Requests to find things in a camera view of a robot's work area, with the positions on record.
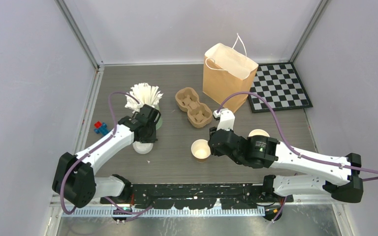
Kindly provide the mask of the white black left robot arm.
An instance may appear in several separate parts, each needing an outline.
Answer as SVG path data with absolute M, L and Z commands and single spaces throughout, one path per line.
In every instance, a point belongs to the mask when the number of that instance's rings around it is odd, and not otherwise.
M 109 177 L 96 177 L 95 174 L 123 148 L 135 142 L 155 143 L 160 117 L 159 110 L 144 105 L 132 116 L 121 118 L 108 134 L 90 147 L 76 154 L 64 153 L 59 158 L 52 190 L 77 208 L 103 197 L 127 203 L 131 198 L 131 183 L 127 179 L 117 174 Z

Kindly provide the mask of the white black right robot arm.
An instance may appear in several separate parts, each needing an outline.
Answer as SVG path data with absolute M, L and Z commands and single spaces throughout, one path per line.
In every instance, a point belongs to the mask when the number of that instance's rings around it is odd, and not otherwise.
M 263 135 L 248 138 L 233 130 L 212 127 L 208 146 L 215 156 L 228 156 L 238 165 L 253 169 L 273 168 L 299 172 L 298 176 L 267 175 L 263 179 L 261 195 L 268 202 L 289 195 L 328 194 L 345 203 L 361 202 L 364 188 L 357 168 L 361 157 L 350 153 L 332 157 L 288 147 L 282 141 Z

